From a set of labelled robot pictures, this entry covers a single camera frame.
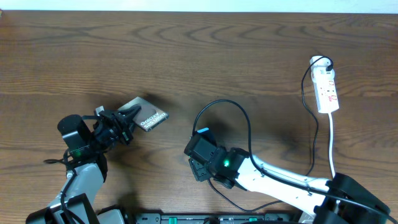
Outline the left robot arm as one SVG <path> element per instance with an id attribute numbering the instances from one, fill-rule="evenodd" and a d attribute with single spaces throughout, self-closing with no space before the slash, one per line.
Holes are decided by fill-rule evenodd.
<path id="1" fill-rule="evenodd" d="M 128 145 L 135 128 L 134 117 L 140 105 L 124 110 L 96 109 L 90 131 L 88 116 L 71 114 L 57 129 L 68 146 L 61 159 L 47 159 L 47 164 L 63 164 L 66 182 L 60 193 L 45 208 L 31 213 L 26 223 L 135 223 L 136 219 L 122 206 L 112 205 L 95 212 L 93 202 L 108 172 L 105 153 L 117 143 Z"/>

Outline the white power strip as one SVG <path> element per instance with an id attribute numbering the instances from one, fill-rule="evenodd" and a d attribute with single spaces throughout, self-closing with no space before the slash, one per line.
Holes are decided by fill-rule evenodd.
<path id="1" fill-rule="evenodd" d="M 332 61 L 321 55 L 310 59 L 311 79 L 319 113 L 329 114 L 339 109 Z"/>

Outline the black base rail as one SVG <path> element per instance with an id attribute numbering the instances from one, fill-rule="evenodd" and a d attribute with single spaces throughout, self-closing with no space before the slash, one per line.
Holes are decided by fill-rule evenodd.
<path id="1" fill-rule="evenodd" d="M 299 215 L 294 213 L 264 214 L 160 214 L 140 213 L 135 215 L 137 224 L 238 224 L 238 223 L 298 223 Z"/>

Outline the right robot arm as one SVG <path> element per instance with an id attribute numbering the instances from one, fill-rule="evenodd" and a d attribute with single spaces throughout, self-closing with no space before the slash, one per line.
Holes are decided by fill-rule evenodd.
<path id="1" fill-rule="evenodd" d="M 196 133 L 184 153 L 197 181 L 269 195 L 303 211 L 313 223 L 396 223 L 385 203 L 345 174 L 332 179 L 296 174 L 244 149 L 227 150 L 205 133 Z"/>

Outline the bronze Galaxy smartphone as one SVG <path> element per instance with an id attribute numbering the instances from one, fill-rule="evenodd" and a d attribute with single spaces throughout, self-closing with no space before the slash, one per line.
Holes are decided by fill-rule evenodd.
<path id="1" fill-rule="evenodd" d="M 122 107 L 118 108 L 118 111 L 128 109 L 132 105 L 136 104 L 141 106 L 141 110 L 133 118 L 132 122 L 145 132 L 151 131 L 160 123 L 169 118 L 169 114 L 167 112 L 140 97 L 136 97 Z"/>

